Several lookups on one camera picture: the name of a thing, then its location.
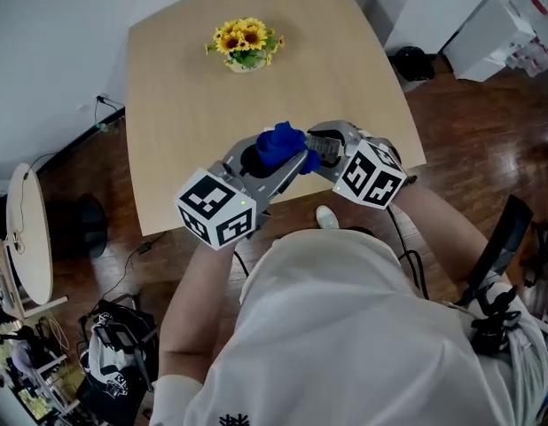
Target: qr code cube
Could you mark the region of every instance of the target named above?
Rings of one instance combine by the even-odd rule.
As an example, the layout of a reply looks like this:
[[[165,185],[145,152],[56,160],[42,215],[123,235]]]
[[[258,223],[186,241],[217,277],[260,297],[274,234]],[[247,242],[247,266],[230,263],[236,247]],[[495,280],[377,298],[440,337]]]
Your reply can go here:
[[[406,179],[406,173],[384,145],[362,140],[333,190],[350,201],[385,209]]]
[[[176,205],[185,227],[213,249],[256,227],[256,202],[203,169],[177,193]]]

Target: blue object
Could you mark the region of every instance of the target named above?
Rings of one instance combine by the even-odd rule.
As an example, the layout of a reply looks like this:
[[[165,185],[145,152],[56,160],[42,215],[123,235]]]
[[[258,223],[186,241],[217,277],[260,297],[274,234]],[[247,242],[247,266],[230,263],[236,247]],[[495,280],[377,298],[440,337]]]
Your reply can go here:
[[[292,128],[289,122],[278,123],[274,131],[263,132],[256,140],[256,151],[267,168],[275,168],[305,149],[306,135],[303,131]],[[300,173],[306,175],[320,167],[319,154],[314,150],[308,150],[308,159]]]

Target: flower pot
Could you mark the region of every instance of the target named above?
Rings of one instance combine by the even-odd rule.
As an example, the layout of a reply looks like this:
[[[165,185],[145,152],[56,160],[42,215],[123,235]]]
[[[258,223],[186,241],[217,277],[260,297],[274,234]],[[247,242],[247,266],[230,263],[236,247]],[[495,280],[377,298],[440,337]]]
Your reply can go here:
[[[257,69],[260,69],[261,67],[266,66],[266,51],[260,52],[261,59],[258,60],[253,67],[243,67],[241,64],[237,63],[234,59],[231,60],[231,63],[226,63],[227,67],[231,69],[233,73],[250,73],[251,71],[255,71]]]

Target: white shoe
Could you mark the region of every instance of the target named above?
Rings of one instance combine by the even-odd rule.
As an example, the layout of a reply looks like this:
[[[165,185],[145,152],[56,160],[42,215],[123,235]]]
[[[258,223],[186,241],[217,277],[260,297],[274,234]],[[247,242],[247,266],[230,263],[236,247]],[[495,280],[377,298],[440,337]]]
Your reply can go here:
[[[337,220],[335,213],[325,205],[317,207],[316,218],[319,227],[322,229],[339,229],[339,221]]]

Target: wooden floor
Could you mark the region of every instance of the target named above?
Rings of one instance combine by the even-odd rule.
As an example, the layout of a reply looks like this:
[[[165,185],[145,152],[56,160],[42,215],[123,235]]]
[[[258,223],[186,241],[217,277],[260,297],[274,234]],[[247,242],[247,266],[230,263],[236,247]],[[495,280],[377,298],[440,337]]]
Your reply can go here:
[[[456,81],[440,60],[436,66],[437,77],[407,95],[427,157],[427,165],[414,170],[420,181],[488,237],[510,193],[525,200],[537,217],[548,218],[548,74],[533,81],[523,73],[504,71],[486,83],[470,83]],[[73,200],[92,193],[103,204],[109,222],[109,244],[101,258],[54,265],[54,296],[70,299],[54,313],[72,349],[79,340],[79,317],[121,279],[129,254],[150,240],[142,238],[138,225],[125,131],[122,123],[108,133],[96,134],[41,177],[46,201]],[[252,269],[276,238],[315,227],[315,209],[323,203],[335,210],[342,226],[368,227],[400,254],[400,242],[385,212],[319,193],[271,208],[274,218],[252,240],[239,244],[247,267]],[[456,299],[455,290],[410,220],[402,214],[398,217],[408,247],[423,256],[431,298]],[[185,229],[168,232],[150,252],[131,258],[126,278],[108,298],[140,293],[142,309],[160,323],[196,245]],[[221,343],[228,340],[237,317],[243,280],[244,273],[235,261]],[[519,271],[513,272],[513,280],[521,281]]]

